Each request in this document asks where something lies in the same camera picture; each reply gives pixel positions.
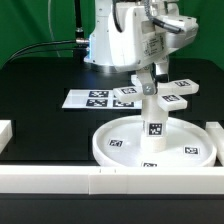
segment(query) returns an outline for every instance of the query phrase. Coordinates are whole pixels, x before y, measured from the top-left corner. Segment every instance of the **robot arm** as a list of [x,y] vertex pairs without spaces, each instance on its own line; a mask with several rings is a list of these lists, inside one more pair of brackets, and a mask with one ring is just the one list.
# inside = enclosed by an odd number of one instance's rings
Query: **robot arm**
[[196,19],[179,16],[175,4],[169,10],[167,3],[144,0],[116,4],[117,18],[111,13],[108,27],[112,61],[118,71],[140,70],[193,42]]

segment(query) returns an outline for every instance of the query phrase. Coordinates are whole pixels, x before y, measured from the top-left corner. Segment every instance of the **green screen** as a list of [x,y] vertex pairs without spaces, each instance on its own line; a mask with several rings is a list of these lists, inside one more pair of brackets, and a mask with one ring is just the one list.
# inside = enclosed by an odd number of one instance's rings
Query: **green screen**
[[[48,24],[48,0],[0,0],[0,65],[15,51],[36,43],[51,41]],[[177,58],[202,58],[224,69],[224,1],[180,0],[182,15],[196,17],[200,26],[193,44],[172,54]],[[94,0],[81,0],[85,36],[93,31]],[[55,40],[75,38],[73,0],[51,0],[51,27]],[[61,52],[62,57],[71,52]],[[32,56],[57,56],[41,53]]]

